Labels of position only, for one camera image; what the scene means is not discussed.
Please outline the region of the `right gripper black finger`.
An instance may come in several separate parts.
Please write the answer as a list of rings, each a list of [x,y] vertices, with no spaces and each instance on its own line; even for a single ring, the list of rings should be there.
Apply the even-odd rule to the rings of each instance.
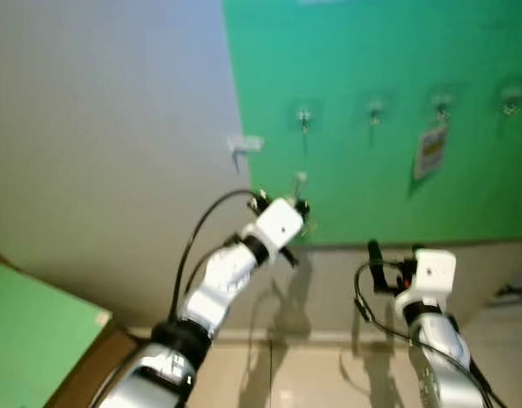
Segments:
[[[387,294],[389,292],[389,284],[387,284],[384,267],[386,265],[380,242],[370,240],[367,242],[367,263],[372,279],[372,290],[375,294]]]

